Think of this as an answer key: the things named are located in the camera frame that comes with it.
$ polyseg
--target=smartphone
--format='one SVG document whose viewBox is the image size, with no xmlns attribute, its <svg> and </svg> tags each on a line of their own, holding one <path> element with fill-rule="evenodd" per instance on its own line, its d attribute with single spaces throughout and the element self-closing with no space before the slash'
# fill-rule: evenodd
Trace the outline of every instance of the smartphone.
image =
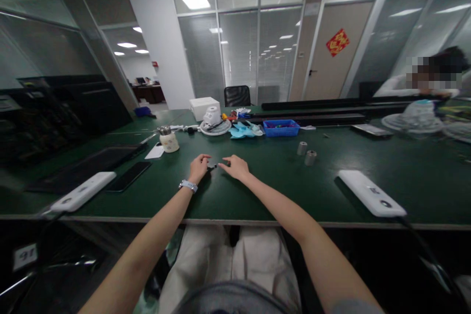
<svg viewBox="0 0 471 314">
<path fill-rule="evenodd" d="M 108 189 L 109 192 L 122 192 L 126 190 L 144 171 L 151 166 L 151 162 L 138 162 L 118 178 Z"/>
<path fill-rule="evenodd" d="M 352 125 L 353 128 L 356 128 L 358 130 L 367 132 L 371 135 L 377 136 L 377 137 L 391 137 L 394 134 L 392 132 L 377 128 L 376 126 L 370 125 L 370 124 L 359 124 L 359 125 Z"/>
</svg>

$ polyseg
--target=door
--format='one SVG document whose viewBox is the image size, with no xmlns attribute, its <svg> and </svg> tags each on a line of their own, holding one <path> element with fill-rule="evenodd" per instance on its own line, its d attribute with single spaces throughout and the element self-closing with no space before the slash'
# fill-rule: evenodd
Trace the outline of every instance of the door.
<svg viewBox="0 0 471 314">
<path fill-rule="evenodd" d="M 373 2 L 369 1 L 324 8 L 304 100 L 337 99 L 340 96 L 372 7 Z M 327 42 L 341 29 L 350 43 L 332 57 Z"/>
</svg>

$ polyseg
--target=person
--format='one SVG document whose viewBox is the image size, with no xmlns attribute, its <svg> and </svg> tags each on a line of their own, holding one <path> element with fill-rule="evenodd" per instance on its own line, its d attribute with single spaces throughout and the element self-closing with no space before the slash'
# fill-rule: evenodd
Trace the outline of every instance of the person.
<svg viewBox="0 0 471 314">
<path fill-rule="evenodd" d="M 389 78 L 374 97 L 435 95 L 443 98 L 456 97 L 457 88 L 440 87 L 445 81 L 452 81 L 454 76 L 469 68 L 469 64 L 458 47 L 450 47 L 444 51 L 424 59 L 423 65 L 417 66 L 416 73 L 402 74 Z"/>
<path fill-rule="evenodd" d="M 190 165 L 185 183 L 147 223 L 79 314 L 132 313 L 146 281 L 183 219 L 209 155 Z M 325 313 L 383 313 L 378 302 L 322 227 L 232 155 L 219 167 L 249 188 L 300 244 Z M 159 299 L 159 313 L 300 313 L 299 290 L 277 228 L 241 227 L 235 248 L 222 226 L 187 226 Z"/>
</svg>

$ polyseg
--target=white fan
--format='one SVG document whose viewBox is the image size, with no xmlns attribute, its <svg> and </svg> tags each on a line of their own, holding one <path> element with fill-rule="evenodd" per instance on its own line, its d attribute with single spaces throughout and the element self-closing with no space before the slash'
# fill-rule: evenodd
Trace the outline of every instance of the white fan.
<svg viewBox="0 0 471 314">
<path fill-rule="evenodd" d="M 203 134 L 209 136 L 218 136 L 227 133 L 232 127 L 232 123 L 229 120 L 223 121 L 220 125 L 211 129 L 211 126 L 205 126 L 205 122 L 202 121 L 200 130 Z"/>
<path fill-rule="evenodd" d="M 471 123 L 451 123 L 445 126 L 443 133 L 456 140 L 471 143 Z"/>
<path fill-rule="evenodd" d="M 232 123 L 229 120 L 222 120 L 220 110 L 210 106 L 203 117 L 200 130 L 205 135 L 218 136 L 227 133 L 231 127 Z"/>
<path fill-rule="evenodd" d="M 381 123 L 393 130 L 425 135 L 443 129 L 442 121 L 435 116 L 433 102 L 420 100 L 412 102 L 402 114 L 385 116 Z"/>
</svg>

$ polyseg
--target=office desk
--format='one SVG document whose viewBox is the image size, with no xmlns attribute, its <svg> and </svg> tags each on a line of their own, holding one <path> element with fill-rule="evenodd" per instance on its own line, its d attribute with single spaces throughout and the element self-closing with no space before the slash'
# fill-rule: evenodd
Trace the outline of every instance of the office desk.
<svg viewBox="0 0 471 314">
<path fill-rule="evenodd" d="M 160 103 L 165 101 L 165 97 L 160 85 L 153 86 L 133 86 L 132 91 L 137 100 L 144 98 L 150 104 Z"/>
<path fill-rule="evenodd" d="M 157 120 L 141 118 L 83 146 L 41 163 L 17 177 L 22 183 L 45 176 L 112 143 L 138 143 L 162 124 L 194 124 L 188 110 L 163 111 Z M 413 140 L 395 135 L 389 140 L 370 139 L 349 127 L 300 130 L 297 137 L 230 139 L 229 134 L 206 136 L 177 132 L 180 150 L 152 160 L 152 166 L 123 193 L 100 192 L 69 216 L 74 220 L 147 222 L 188 177 L 190 162 L 199 154 L 213 156 L 211 163 L 236 154 L 251 172 L 287 195 L 325 227 L 395 228 L 394 221 L 379 219 L 337 177 L 341 169 L 359 169 L 397 200 L 421 229 L 471 229 L 471 146 L 440 135 Z M 300 141 L 317 151 L 313 166 L 296 155 Z M 116 172 L 121 175 L 147 151 Z M 0 218 L 35 218 L 58 198 L 56 195 L 23 193 L 0 200 Z M 275 225 L 261 202 L 240 182 L 216 168 L 200 184 L 184 217 L 185 223 Z"/>
</svg>

